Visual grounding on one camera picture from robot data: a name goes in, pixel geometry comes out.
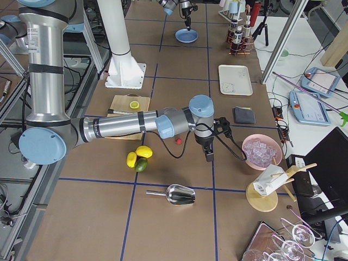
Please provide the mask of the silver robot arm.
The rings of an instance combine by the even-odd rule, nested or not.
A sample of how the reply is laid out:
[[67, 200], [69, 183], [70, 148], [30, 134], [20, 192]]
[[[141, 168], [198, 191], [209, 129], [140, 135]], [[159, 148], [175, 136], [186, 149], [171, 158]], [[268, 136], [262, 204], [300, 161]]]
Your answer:
[[193, 97], [183, 109], [137, 112], [90, 119], [70, 118], [65, 111], [63, 33], [83, 26], [82, 1], [19, 1], [27, 26], [32, 111], [21, 134], [22, 155], [37, 165], [60, 161], [76, 146], [94, 139], [156, 130], [162, 139], [194, 133], [207, 161], [213, 161], [214, 105], [206, 95]]
[[191, 30], [191, 13], [194, 11], [194, 6], [187, 0], [160, 0], [158, 3], [163, 7], [164, 12], [170, 16], [176, 7], [179, 5], [182, 19], [188, 31]]

